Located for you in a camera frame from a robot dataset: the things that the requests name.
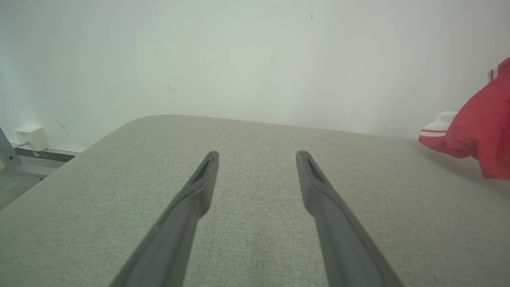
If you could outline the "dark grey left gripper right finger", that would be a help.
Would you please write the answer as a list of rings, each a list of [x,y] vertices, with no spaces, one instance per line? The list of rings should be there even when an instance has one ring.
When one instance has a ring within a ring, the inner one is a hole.
[[[331,287],[401,287],[402,282],[312,155],[296,154],[304,206],[314,218]]]

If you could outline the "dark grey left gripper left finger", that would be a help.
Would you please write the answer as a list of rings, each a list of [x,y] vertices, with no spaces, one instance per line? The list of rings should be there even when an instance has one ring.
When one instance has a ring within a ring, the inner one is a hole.
[[[113,287],[181,287],[199,220],[209,211],[219,153],[209,152],[115,277]]]

